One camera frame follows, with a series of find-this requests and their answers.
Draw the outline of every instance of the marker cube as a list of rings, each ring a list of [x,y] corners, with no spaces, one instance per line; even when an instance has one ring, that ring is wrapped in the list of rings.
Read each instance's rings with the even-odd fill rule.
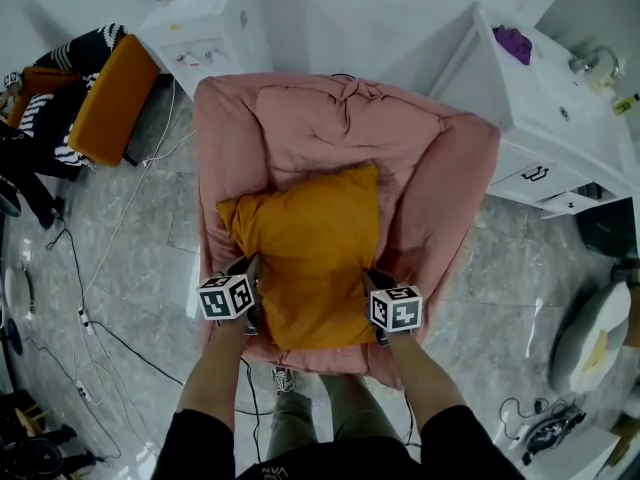
[[[415,329],[422,323],[422,303],[417,286],[372,291],[369,320],[387,332]]]
[[[255,305],[246,274],[212,277],[197,292],[205,320],[233,320]]]

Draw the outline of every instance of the white cabinet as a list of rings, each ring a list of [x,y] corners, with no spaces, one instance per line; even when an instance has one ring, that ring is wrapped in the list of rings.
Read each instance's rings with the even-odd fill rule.
[[[504,136],[502,139],[503,142],[500,144],[498,151],[498,163],[493,173],[493,178],[491,178],[491,184],[497,183],[537,162],[536,158],[504,142]]]
[[[503,197],[535,203],[588,183],[586,178],[559,165],[537,162],[493,184],[491,191]]]
[[[583,210],[588,210],[599,203],[590,197],[581,196],[575,192],[563,192],[560,195],[542,201],[541,207],[551,213],[569,213],[575,215]]]
[[[531,40],[529,63],[498,44],[493,30],[499,25],[517,27]],[[536,29],[474,6],[468,33],[429,95],[500,130],[490,194],[574,214],[637,190],[628,127],[571,71],[570,59]]]
[[[159,2],[139,36],[191,98],[203,78],[273,69],[257,0]]]

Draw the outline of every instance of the faucet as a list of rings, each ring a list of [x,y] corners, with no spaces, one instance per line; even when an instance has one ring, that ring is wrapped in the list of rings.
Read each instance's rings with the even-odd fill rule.
[[[620,78],[620,63],[618,62],[618,56],[608,46],[596,46],[593,50],[587,53],[584,57],[575,56],[569,61],[569,67],[574,73],[584,71],[589,73],[600,62],[600,54],[602,52],[608,53],[613,60],[613,69],[611,70],[611,78],[617,80]]]

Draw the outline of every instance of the grey pants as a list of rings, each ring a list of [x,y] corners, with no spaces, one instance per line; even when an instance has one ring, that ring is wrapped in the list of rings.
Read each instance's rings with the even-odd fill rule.
[[[373,436],[400,440],[362,380],[352,375],[320,375],[320,379],[331,401],[334,441]],[[317,442],[311,416],[311,400],[295,392],[279,395],[271,424],[267,460]]]

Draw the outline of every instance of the black shirt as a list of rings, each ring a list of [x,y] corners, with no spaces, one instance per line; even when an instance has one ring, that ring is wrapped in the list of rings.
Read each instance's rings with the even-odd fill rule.
[[[522,479],[468,407],[451,407],[431,418],[420,433],[421,462],[390,437],[370,437],[302,446],[256,464],[243,480],[374,478]],[[153,480],[235,478],[233,433],[196,411],[173,416]]]

